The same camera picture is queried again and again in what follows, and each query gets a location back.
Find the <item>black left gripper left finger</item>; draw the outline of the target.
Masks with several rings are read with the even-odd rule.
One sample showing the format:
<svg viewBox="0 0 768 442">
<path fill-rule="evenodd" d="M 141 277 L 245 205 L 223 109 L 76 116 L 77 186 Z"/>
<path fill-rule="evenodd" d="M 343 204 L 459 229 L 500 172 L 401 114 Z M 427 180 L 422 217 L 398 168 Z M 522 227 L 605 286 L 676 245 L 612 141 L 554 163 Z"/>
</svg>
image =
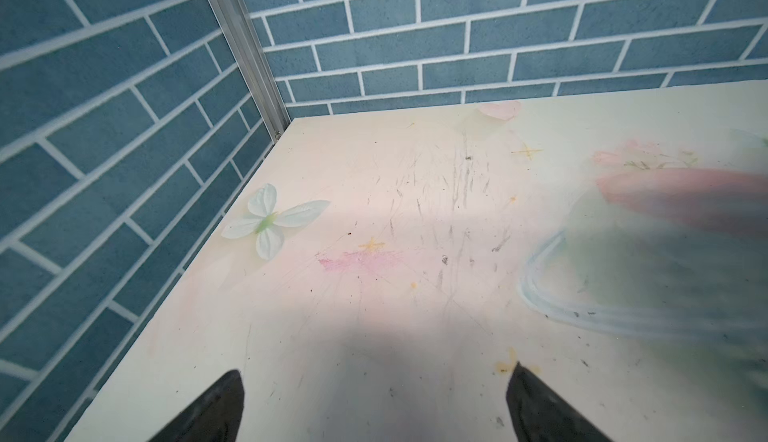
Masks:
<svg viewBox="0 0 768 442">
<path fill-rule="evenodd" d="M 216 380 L 150 442 L 235 441 L 244 410 L 240 372 L 230 370 Z"/>
</svg>

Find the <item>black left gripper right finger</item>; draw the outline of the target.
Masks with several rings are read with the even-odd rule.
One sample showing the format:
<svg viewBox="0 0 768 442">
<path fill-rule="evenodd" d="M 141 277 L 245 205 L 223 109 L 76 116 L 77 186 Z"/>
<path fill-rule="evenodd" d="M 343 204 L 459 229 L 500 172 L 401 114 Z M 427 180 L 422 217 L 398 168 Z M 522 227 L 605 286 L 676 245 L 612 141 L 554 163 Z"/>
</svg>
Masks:
<svg viewBox="0 0 768 442">
<path fill-rule="evenodd" d="M 505 399 L 518 441 L 611 441 L 536 374 L 520 363 L 517 363 L 512 371 Z"/>
</svg>

